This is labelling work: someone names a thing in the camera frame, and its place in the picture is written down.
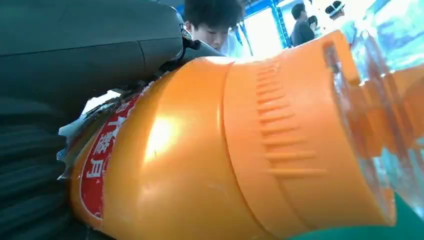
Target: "bright light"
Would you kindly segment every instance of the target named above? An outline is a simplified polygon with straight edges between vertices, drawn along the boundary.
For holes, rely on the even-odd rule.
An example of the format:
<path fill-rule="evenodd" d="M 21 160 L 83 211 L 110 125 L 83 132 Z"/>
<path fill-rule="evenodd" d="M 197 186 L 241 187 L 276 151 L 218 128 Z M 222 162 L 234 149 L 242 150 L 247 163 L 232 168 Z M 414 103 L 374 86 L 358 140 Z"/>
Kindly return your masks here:
<path fill-rule="evenodd" d="M 82 111 L 82 114 L 86 114 L 87 112 L 99 106 L 100 104 L 103 104 L 107 100 L 117 98 L 120 95 L 121 95 L 120 93 L 117 93 L 115 91 L 107 91 L 105 95 L 102 95 L 99 97 L 93 97 L 92 99 L 87 101 L 87 104 L 85 105 L 85 108 Z"/>
<path fill-rule="evenodd" d="M 145 152 L 145 163 L 153 161 L 157 154 L 165 152 L 174 143 L 178 129 L 172 119 L 158 117 L 150 131 Z"/>
<path fill-rule="evenodd" d="M 244 20 L 254 57 L 275 56 L 283 49 L 271 8 Z"/>

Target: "bottle label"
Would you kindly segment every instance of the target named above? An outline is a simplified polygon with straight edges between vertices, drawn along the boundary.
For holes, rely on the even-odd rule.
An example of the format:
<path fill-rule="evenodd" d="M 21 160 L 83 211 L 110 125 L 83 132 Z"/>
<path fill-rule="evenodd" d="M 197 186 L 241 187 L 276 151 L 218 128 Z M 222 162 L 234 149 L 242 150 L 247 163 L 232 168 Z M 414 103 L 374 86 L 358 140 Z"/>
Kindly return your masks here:
<path fill-rule="evenodd" d="M 100 129 L 85 160 L 80 176 L 80 200 L 85 209 L 98 220 L 103 219 L 103 183 L 107 174 L 115 140 L 141 94 L 127 99 Z"/>

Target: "plastic bottle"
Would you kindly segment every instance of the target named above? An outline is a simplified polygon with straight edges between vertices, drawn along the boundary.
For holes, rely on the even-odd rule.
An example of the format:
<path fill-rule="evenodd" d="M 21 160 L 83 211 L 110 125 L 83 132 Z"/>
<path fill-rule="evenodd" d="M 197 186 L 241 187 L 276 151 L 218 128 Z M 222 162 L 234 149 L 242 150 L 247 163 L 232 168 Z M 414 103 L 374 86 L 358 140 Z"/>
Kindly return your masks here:
<path fill-rule="evenodd" d="M 125 240 L 390 226 L 394 190 L 420 214 L 422 62 L 390 64 L 365 29 L 352 50 L 336 31 L 266 60 L 196 59 L 125 98 L 77 157 L 76 214 Z"/>

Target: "young man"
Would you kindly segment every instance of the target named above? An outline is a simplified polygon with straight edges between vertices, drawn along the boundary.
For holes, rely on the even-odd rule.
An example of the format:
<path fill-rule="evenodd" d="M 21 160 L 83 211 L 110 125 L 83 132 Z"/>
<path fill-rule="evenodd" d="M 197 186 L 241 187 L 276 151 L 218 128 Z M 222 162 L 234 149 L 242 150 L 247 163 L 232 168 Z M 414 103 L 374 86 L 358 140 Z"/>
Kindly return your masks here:
<path fill-rule="evenodd" d="M 340 30 L 346 37 L 347 42 L 352 45 L 354 43 L 357 28 L 355 22 L 351 19 L 345 19 L 345 4 L 339 0 L 334 1 L 331 5 L 325 8 L 325 13 L 332 20 L 328 31 Z"/>
<path fill-rule="evenodd" d="M 200 40 L 217 51 L 227 41 L 229 29 L 244 16 L 240 0 L 185 0 L 185 26 L 193 40 Z"/>
<path fill-rule="evenodd" d="M 308 24 L 308 15 L 305 10 L 305 4 L 298 3 L 294 5 L 291 9 L 291 14 L 296 20 L 293 33 L 291 34 L 293 46 L 296 47 L 313 40 L 315 38 L 315 33 Z"/>
<path fill-rule="evenodd" d="M 335 21 L 345 15 L 344 8 L 345 5 L 341 1 L 334 1 L 331 5 L 325 8 L 325 13 Z"/>

